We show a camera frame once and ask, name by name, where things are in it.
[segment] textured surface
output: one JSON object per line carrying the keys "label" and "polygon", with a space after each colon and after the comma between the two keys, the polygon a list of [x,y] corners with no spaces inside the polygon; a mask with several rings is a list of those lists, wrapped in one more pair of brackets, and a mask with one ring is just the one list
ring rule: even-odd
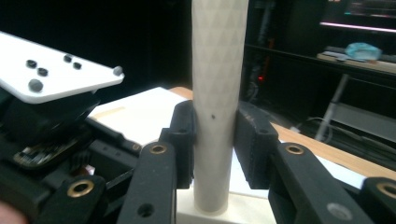
{"label": "textured surface", "polygon": [[247,11],[247,0],[192,1],[194,196],[209,213],[227,208]]}

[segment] white acrylic plate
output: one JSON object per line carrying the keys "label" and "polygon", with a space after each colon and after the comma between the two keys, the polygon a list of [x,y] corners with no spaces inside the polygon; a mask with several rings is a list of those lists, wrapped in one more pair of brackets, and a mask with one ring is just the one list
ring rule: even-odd
{"label": "white acrylic plate", "polygon": [[[124,74],[113,74],[113,68],[72,56],[67,53],[0,32],[0,86],[20,100],[40,104],[66,96],[96,91],[122,82]],[[29,68],[27,60],[34,60],[36,68]],[[73,63],[80,63],[76,69]],[[49,71],[46,77],[37,74],[38,68]],[[43,84],[39,92],[31,91],[29,82],[37,79]]]}

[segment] brass insert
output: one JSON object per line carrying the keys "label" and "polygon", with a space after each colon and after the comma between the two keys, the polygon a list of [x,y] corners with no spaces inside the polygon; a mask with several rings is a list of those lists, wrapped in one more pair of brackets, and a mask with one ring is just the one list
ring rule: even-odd
{"label": "brass insert", "polygon": [[149,152],[151,152],[152,154],[163,154],[166,151],[166,149],[167,148],[165,146],[157,145],[157,146],[153,146],[149,150]]}
{"label": "brass insert", "polygon": [[376,184],[376,187],[383,194],[388,195],[390,198],[396,199],[396,185],[395,184],[392,184],[389,182],[383,182],[383,183]]}
{"label": "brass insert", "polygon": [[286,150],[295,155],[301,155],[304,153],[304,150],[298,146],[286,146]]}
{"label": "brass insert", "polygon": [[67,191],[67,196],[78,198],[91,192],[93,189],[93,182],[91,180],[83,179],[73,183]]}

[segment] mounting hole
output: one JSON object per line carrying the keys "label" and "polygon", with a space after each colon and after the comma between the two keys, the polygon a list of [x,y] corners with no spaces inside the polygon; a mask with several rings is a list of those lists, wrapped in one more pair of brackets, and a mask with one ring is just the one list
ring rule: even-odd
{"label": "mounting hole", "polygon": [[67,195],[72,198],[78,198],[91,192],[93,189],[93,182],[91,180],[79,180],[70,185],[67,190]]}
{"label": "mounting hole", "polygon": [[352,213],[349,209],[339,203],[328,203],[327,210],[338,219],[350,221],[353,219]]}
{"label": "mounting hole", "polygon": [[383,194],[386,194],[390,198],[396,199],[396,185],[389,182],[385,182],[385,183],[378,183],[376,187]]}
{"label": "mounting hole", "polygon": [[166,151],[164,146],[154,146],[149,150],[152,154],[163,154]]}
{"label": "mounting hole", "polygon": [[304,153],[304,150],[298,146],[287,146],[286,150],[291,153],[291,154],[295,154],[295,155],[301,155]]}
{"label": "mounting hole", "polygon": [[150,203],[143,203],[137,209],[137,214],[141,217],[151,217],[154,213],[154,206]]}

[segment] screw head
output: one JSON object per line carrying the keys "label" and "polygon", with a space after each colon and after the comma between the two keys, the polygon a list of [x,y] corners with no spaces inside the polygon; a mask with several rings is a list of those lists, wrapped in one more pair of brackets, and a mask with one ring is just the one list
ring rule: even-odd
{"label": "screw head", "polygon": [[30,80],[28,86],[29,86],[29,90],[33,92],[40,92],[44,88],[43,83],[37,79]]}
{"label": "screw head", "polygon": [[37,73],[41,77],[46,77],[49,74],[49,70],[45,68],[38,68]]}
{"label": "screw head", "polygon": [[81,63],[73,63],[73,67],[77,70],[81,69]]}
{"label": "screw head", "polygon": [[66,54],[66,55],[64,55],[64,61],[66,63],[71,63],[72,62],[72,57],[73,56],[71,56],[70,54]]}
{"label": "screw head", "polygon": [[36,68],[37,67],[37,62],[35,62],[33,60],[28,60],[28,61],[26,61],[26,66],[28,68]]}
{"label": "screw head", "polygon": [[117,77],[119,77],[122,74],[122,67],[121,66],[117,66],[113,69],[113,74],[116,75]]}

